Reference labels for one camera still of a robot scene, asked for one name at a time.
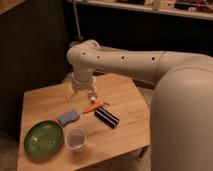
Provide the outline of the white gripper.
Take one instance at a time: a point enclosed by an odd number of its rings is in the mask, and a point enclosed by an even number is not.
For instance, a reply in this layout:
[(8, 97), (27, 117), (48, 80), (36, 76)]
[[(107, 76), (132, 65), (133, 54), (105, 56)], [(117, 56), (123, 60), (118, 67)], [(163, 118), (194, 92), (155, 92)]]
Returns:
[(71, 87), (68, 87), (65, 91), (65, 99), (67, 101), (71, 100), (77, 95), (78, 91), (88, 90), (91, 93), (88, 93), (89, 101), (91, 104), (94, 104), (97, 100), (96, 93), (97, 92), (97, 84), (96, 78), (92, 76), (87, 81), (79, 81), (74, 75), (71, 75)]

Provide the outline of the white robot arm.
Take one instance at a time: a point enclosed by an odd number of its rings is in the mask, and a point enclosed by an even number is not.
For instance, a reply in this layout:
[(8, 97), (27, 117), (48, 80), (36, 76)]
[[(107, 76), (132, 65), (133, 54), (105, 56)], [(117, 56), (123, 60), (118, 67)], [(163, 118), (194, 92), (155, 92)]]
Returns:
[(67, 59), (76, 91), (96, 90), (96, 70), (155, 87), (150, 109), (152, 171), (213, 171), (213, 57), (104, 49), (87, 40), (70, 47)]

